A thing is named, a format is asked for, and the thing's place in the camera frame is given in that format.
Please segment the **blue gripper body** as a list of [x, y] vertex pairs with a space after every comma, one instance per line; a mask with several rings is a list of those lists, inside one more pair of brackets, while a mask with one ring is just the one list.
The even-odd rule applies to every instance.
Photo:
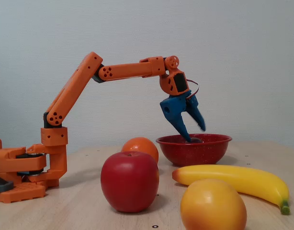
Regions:
[[182, 112], [186, 109], [186, 98], [191, 95], [191, 90], [178, 96], [169, 96], [162, 102], [160, 107], [167, 120], [181, 120]]

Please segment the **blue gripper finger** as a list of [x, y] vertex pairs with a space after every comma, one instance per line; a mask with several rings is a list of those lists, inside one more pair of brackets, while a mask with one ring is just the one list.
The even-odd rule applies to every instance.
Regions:
[[187, 132], [181, 113], [170, 115], [168, 121], [187, 142], [191, 142], [191, 137]]
[[195, 95], [186, 100], [186, 112], [196, 121], [202, 131], [206, 130], [204, 118], [198, 109], [198, 100]]

